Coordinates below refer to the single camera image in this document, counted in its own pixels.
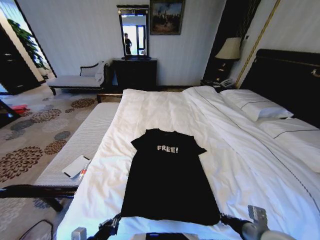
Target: gray upholstered bench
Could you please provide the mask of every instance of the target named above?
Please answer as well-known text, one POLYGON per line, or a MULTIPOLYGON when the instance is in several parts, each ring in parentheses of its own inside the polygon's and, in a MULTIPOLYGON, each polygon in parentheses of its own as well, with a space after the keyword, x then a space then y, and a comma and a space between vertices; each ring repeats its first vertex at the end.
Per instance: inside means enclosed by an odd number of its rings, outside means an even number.
POLYGON ((56 211, 62 206, 55 198, 73 198, 78 176, 69 178, 62 169, 78 156, 92 159, 106 134, 119 103, 99 103, 75 131, 69 141, 45 168, 34 185, 11 185, 0 189, 0 198, 41 198, 56 211))
POLYGON ((113 75, 109 64, 101 61, 93 66, 81 66, 80 76, 59 76, 46 81, 46 83, 53 95, 56 95, 55 89, 103 90, 108 83, 111 83, 113 75))

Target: black t-shirt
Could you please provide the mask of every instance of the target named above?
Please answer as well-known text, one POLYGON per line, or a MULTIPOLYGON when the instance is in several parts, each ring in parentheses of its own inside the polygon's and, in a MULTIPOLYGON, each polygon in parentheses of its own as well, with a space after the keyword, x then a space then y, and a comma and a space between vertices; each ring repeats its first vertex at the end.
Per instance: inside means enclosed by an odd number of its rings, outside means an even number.
POLYGON ((219 222, 220 212, 198 156, 206 150, 193 136, 149 129, 131 143, 137 152, 125 189, 122 217, 202 225, 219 222))

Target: red object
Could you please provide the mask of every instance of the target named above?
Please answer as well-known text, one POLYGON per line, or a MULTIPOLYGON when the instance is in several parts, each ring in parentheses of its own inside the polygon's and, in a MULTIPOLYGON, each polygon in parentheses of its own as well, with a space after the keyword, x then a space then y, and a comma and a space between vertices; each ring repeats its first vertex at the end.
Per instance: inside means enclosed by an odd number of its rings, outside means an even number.
POLYGON ((26 111, 29 111, 29 109, 27 109, 27 104, 23 104, 23 105, 17 105, 17 106, 12 106, 12 110, 14 110, 17 114, 23 114, 26 111))

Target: patterned carpet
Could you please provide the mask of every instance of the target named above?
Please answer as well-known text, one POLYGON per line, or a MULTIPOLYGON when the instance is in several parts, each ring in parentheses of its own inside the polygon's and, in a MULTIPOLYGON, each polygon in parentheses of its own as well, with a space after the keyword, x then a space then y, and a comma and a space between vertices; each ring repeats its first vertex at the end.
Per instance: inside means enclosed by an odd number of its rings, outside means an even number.
MULTIPOLYGON (((0 188, 33 184, 98 104, 94 93, 57 90, 53 96, 46 84, 19 95, 1 96, 1 99, 9 106, 27 104, 29 111, 0 129, 0 188)), ((70 200, 62 199, 61 203, 64 210, 56 213, 40 199, 0 199, 0 239, 19 239, 42 219, 52 222, 55 232, 70 200)), ((35 228, 25 239, 50 239, 50 228, 41 224, 42 227, 35 228)))

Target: framed painting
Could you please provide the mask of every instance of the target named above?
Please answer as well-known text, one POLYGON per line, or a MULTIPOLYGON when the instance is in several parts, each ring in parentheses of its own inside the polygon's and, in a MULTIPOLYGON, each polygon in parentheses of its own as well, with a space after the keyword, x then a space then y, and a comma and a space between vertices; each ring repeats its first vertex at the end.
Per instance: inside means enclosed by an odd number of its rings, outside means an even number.
POLYGON ((185 0, 150 0, 150 35, 180 35, 185 0))

